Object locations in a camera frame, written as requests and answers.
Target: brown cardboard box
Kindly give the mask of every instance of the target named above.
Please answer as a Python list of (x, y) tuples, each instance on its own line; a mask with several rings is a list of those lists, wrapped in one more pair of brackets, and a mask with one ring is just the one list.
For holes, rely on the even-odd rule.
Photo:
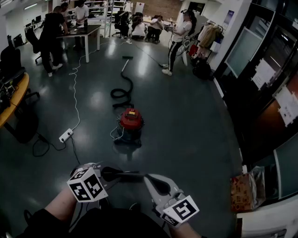
[(232, 212), (243, 212), (253, 209), (254, 205), (250, 176), (251, 175), (249, 173), (246, 173), (244, 175), (231, 178), (230, 186)]

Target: black hose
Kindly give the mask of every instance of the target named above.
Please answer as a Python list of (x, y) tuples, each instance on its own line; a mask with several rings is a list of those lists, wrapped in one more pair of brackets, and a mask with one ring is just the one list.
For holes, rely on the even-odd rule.
[[(121, 76), (122, 76), (122, 78), (124, 78), (125, 80), (127, 80), (129, 82), (130, 88), (128, 91), (125, 91), (122, 88), (115, 88), (111, 91), (111, 97), (113, 99), (120, 99), (120, 98), (127, 97), (126, 101), (124, 101), (122, 103), (113, 104), (113, 108), (122, 107), (122, 106), (130, 106), (130, 107), (134, 108), (134, 105), (132, 103), (130, 103), (130, 101), (131, 101), (130, 94), (131, 94), (132, 89), (134, 88), (134, 83), (131, 81), (131, 79), (129, 77), (126, 77), (123, 75), (123, 71), (121, 71)], [(115, 95), (115, 92), (121, 92), (122, 94)]]

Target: table leg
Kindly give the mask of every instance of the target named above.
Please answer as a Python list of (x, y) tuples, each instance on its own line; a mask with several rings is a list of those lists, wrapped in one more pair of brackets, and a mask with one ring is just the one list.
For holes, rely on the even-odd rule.
[(86, 54), (86, 62), (89, 63), (89, 49), (88, 49), (88, 36), (85, 36), (85, 54)]
[(101, 31), (100, 28), (97, 30), (97, 50), (99, 50), (100, 44), (100, 38), (101, 38)]
[(17, 138), (15, 130), (6, 122), (4, 124), (4, 127), (14, 136)]

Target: white cable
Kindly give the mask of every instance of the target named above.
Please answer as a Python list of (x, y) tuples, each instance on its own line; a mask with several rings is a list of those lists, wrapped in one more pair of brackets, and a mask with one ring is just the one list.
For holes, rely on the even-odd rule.
[[(115, 45), (115, 46), (121, 46), (122, 44), (124, 44), (124, 43), (126, 43), (126, 42), (122, 42), (120, 45), (116, 45), (116, 44), (112, 44), (112, 43), (109, 43), (109, 42), (105, 42), (105, 43), (101, 43), (99, 46), (101, 46), (101, 45), (103, 45), (103, 44), (109, 44), (109, 45)], [(77, 111), (77, 113), (78, 113), (78, 119), (79, 119), (79, 122), (78, 122), (78, 124), (72, 129), (72, 130), (74, 130), (75, 128), (77, 128), (78, 127), (78, 125), (80, 124), (80, 122), (81, 122), (81, 119), (80, 119), (80, 114), (79, 114), (79, 111), (78, 111), (78, 109), (77, 109), (77, 107), (76, 107), (76, 105), (77, 105), (77, 100), (76, 100), (76, 98), (75, 98), (75, 85), (76, 85), (76, 73), (78, 73), (78, 68), (80, 68), (81, 67), (81, 59), (83, 58), (83, 57), (85, 57), (86, 55), (83, 55), (83, 56), (81, 56), (80, 57), (80, 59), (79, 59), (79, 66), (77, 67), (77, 68), (73, 68), (73, 70), (76, 70), (75, 72), (73, 72), (73, 73), (69, 73), (69, 75), (75, 75), (75, 77), (74, 77), (74, 99), (75, 99), (75, 109), (76, 109), (76, 111)]]

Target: power strip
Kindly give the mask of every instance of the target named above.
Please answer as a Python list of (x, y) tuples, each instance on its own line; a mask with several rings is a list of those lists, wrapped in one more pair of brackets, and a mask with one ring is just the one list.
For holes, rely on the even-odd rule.
[(60, 142), (64, 143), (73, 134), (74, 134), (74, 132), (71, 129), (68, 129), (59, 137)]

